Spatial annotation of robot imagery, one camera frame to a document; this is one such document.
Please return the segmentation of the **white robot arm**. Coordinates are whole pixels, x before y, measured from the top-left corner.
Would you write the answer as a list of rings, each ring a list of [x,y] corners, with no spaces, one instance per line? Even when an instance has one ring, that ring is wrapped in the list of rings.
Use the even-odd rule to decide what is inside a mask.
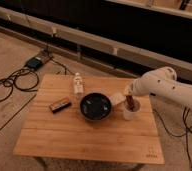
[[[192,110],[192,85],[178,82],[177,73],[172,67],[146,72],[129,82],[124,89],[124,95],[149,94],[165,97]]]

